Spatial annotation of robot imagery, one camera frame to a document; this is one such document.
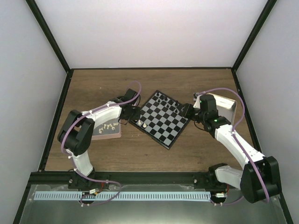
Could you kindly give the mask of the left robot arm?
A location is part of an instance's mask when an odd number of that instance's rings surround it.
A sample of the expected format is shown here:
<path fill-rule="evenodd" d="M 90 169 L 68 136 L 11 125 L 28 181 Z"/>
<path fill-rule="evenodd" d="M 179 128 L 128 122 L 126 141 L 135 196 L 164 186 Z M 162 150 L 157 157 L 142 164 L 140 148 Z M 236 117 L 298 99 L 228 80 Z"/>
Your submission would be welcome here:
<path fill-rule="evenodd" d="M 57 139 L 63 153 L 72 159 L 74 171 L 80 175 L 79 183 L 84 188 L 89 189 L 95 184 L 88 148 L 96 128 L 112 119 L 138 120 L 140 107 L 136 106 L 136 101 L 139 96 L 139 92 L 128 89 L 125 95 L 109 100 L 98 108 L 69 112 Z"/>

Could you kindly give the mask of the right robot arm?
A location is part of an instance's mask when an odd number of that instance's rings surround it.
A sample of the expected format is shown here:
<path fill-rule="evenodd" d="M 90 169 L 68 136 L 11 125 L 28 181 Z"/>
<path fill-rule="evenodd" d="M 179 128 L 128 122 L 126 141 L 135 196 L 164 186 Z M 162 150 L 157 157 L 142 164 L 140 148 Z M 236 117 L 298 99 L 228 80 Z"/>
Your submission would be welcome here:
<path fill-rule="evenodd" d="M 238 161 L 241 169 L 227 164 L 209 168 L 208 184 L 213 188 L 223 183 L 241 191 L 244 198 L 255 203 L 281 193 L 278 161 L 254 149 L 233 126 L 237 102 L 216 94 L 195 93 L 194 104 L 184 104 L 179 114 L 195 123 L 220 142 Z"/>

